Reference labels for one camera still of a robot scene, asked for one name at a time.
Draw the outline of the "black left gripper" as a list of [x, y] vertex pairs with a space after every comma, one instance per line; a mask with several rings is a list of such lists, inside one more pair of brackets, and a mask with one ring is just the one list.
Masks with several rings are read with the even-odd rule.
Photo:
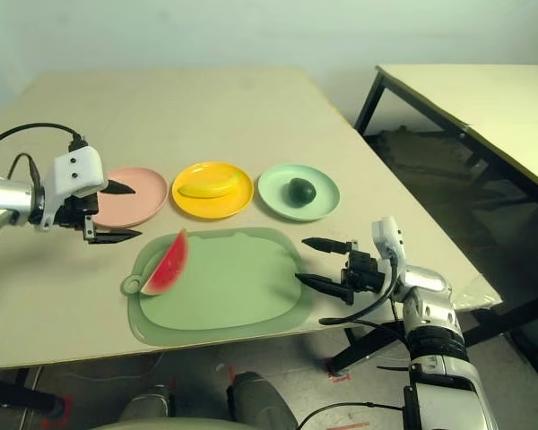
[[[109, 179], [102, 194], [135, 194], [129, 185]], [[94, 227], [93, 216], [99, 212], [98, 195], [90, 194], [85, 197], [70, 196], [56, 212], [54, 224], [61, 228], [82, 231], [83, 240], [90, 245], [111, 245], [140, 236], [140, 231], [118, 229], [100, 232]]]

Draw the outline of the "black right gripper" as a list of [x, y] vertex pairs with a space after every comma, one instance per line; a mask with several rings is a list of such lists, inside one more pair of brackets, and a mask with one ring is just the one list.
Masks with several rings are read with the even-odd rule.
[[310, 237], [301, 243], [323, 253], [348, 254], [345, 268], [341, 270], [341, 283], [316, 274], [296, 273], [295, 277], [315, 291], [340, 298], [346, 305], [354, 303], [354, 292], [379, 293], [385, 274], [377, 266], [377, 260], [358, 249], [356, 242], [340, 242], [323, 237]]

